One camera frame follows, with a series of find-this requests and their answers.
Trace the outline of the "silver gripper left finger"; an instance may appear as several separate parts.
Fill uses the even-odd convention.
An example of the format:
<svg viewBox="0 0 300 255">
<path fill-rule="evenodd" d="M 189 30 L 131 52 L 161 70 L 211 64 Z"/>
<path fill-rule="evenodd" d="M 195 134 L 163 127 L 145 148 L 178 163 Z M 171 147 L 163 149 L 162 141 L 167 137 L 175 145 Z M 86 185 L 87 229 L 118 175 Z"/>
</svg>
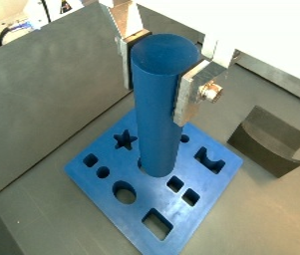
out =
<svg viewBox="0 0 300 255">
<path fill-rule="evenodd" d="M 118 52 L 122 56 L 123 83 L 127 90 L 134 88 L 131 80 L 131 47 L 150 34 L 143 27 L 138 4 L 134 0 L 99 0 L 104 14 L 115 30 Z"/>
</svg>

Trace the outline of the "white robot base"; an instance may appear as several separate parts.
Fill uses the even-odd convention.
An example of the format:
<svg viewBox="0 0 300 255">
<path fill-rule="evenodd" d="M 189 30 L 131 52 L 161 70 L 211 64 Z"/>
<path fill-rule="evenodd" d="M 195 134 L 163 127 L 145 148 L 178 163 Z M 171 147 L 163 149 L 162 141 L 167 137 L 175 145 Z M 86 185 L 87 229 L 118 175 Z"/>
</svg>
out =
<svg viewBox="0 0 300 255">
<path fill-rule="evenodd" d="M 83 0 L 0 0 L 0 46 L 83 7 Z"/>
</svg>

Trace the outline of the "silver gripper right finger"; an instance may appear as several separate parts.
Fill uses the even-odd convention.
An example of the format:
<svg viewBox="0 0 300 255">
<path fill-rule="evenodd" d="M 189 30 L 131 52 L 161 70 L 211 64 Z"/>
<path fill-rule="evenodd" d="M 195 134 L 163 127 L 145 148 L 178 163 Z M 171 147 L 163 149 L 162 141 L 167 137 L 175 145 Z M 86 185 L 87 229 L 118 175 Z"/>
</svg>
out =
<svg viewBox="0 0 300 255">
<path fill-rule="evenodd" d="M 222 87 L 215 78 L 235 62 L 238 51 L 210 35 L 202 39 L 201 57 L 181 75 L 173 108 L 173 122 L 182 127 L 195 115 L 202 101 L 214 103 Z"/>
</svg>

